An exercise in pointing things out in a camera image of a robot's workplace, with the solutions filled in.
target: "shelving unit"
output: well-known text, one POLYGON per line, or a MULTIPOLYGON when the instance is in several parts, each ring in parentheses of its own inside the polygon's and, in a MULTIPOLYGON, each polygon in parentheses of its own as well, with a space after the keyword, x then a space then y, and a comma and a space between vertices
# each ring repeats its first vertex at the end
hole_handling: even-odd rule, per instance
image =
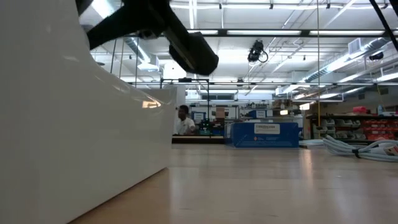
POLYGON ((318 116, 306 117, 311 122, 311 138, 327 134, 342 141, 373 141, 378 138, 397 139, 398 117, 396 116, 320 116, 321 130, 317 129, 318 116))

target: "ceiling light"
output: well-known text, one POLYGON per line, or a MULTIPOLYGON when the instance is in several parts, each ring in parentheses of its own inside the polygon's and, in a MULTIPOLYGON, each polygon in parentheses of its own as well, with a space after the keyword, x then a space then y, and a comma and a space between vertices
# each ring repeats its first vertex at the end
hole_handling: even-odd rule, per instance
POLYGON ((289 112, 287 110, 280 111, 280 115, 287 115, 289 112))
POLYGON ((353 90, 348 90, 347 92, 345 92, 346 94, 349 94, 349 93, 354 93, 354 92, 356 92, 356 91, 358 91, 358 90, 362 90, 364 87, 359 87, 359 88, 355 88, 355 89, 353 89, 353 90))
POLYGON ((301 98, 304 98, 304 97, 305 97, 304 94, 300 94, 300 95, 295 96, 294 99, 298 100, 298 99, 301 99, 301 98))
POLYGON ((358 78, 358 77, 360 77, 360 76, 361 76, 361 75, 357 75, 357 74, 355 74, 355 75, 350 75, 350 76, 348 76, 348 77, 346 77, 346 78, 340 80, 339 82, 341 83, 341 82, 351 81, 351 80, 353 80, 353 79, 355 79, 355 78, 358 78))
POLYGON ((300 105, 300 110, 309 110, 309 109, 310 109, 310 104, 309 103, 300 105))
MULTIPOLYGON (((319 35, 382 35, 384 30, 320 30, 319 35)), ((311 30, 310 35, 318 35, 317 30, 311 30)))
POLYGON ((228 35, 300 35, 300 30, 228 30, 228 35))
POLYGON ((188 33, 201 32, 203 35, 217 35, 218 30, 188 30, 188 33))
POLYGON ((157 65, 152 65, 149 63, 141 63, 140 65, 137 66, 139 70, 147 71, 147 72, 158 72, 159 67, 157 65))
POLYGON ((327 98, 331 98, 331 97, 334 97, 334 96, 337 96, 337 95, 338 95, 338 93, 327 93, 327 94, 321 95, 320 98, 321 99, 327 99, 327 98))
POLYGON ((379 78, 375 78, 373 81, 374 82, 384 82, 384 81, 392 80, 392 79, 395 79, 395 78, 398 78, 398 72, 397 73, 393 73, 393 74, 389 74, 389 75, 383 75, 383 76, 381 76, 379 78))
POLYGON ((185 100, 186 102, 206 102, 207 100, 185 100))
POLYGON ((210 100, 211 102, 235 102, 234 100, 210 100))

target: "ceiling beam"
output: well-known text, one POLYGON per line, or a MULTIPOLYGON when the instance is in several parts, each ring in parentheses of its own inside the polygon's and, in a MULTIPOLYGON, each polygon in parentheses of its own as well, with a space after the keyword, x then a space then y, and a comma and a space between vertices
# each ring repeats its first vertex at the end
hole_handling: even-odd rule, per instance
MULTIPOLYGON (((318 37, 316 29, 190 29, 188 31, 201 32, 204 37, 318 37)), ((388 37, 385 30, 380 29, 320 29, 319 31, 319 38, 388 37)), ((395 36, 398 37, 398 29, 393 31, 395 31, 395 36)), ((125 37, 136 36, 136 34, 125 35, 125 37)))

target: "wooden floor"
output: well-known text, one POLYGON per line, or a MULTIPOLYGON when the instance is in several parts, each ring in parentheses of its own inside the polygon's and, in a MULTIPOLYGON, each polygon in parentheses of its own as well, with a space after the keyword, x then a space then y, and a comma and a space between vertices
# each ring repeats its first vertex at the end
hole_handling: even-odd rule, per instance
POLYGON ((72 224, 398 223, 398 164, 323 149, 174 145, 170 167, 72 224))

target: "sticker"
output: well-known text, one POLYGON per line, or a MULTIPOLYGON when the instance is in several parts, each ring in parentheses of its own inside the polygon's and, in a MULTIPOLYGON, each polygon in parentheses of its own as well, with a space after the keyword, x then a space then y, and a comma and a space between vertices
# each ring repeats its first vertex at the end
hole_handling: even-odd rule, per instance
POLYGON ((226 126, 226 137, 231 138, 231 124, 227 124, 226 126))
POLYGON ((204 117, 203 117, 203 113, 194 113, 193 114, 193 119, 194 120, 204 120, 204 117))
POLYGON ((266 118, 266 111, 257 110, 256 117, 257 118, 266 118))
POLYGON ((280 134, 279 124, 254 124, 254 134, 280 134))
POLYGON ((273 116, 274 112, 272 110, 267 110, 267 116, 273 116))

